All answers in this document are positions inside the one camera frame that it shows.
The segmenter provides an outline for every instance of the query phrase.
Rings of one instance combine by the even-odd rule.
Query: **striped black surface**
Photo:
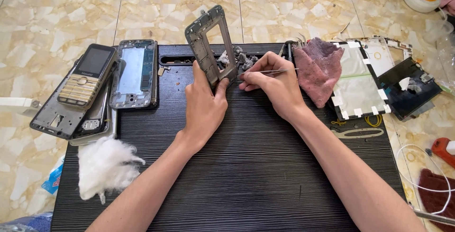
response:
[[[274,50],[281,48],[275,44]],[[144,171],[185,125],[185,86],[190,66],[173,66],[159,78],[159,102],[152,110],[120,113],[118,138],[137,147]],[[296,131],[273,110],[261,90],[227,91],[225,119],[206,146],[183,169],[149,231],[358,231],[324,172]],[[363,119],[332,125],[328,107],[307,105],[328,127],[368,128]],[[387,134],[343,139],[403,198]],[[84,231],[118,193],[83,201],[78,193],[77,148],[68,147],[51,229]]]

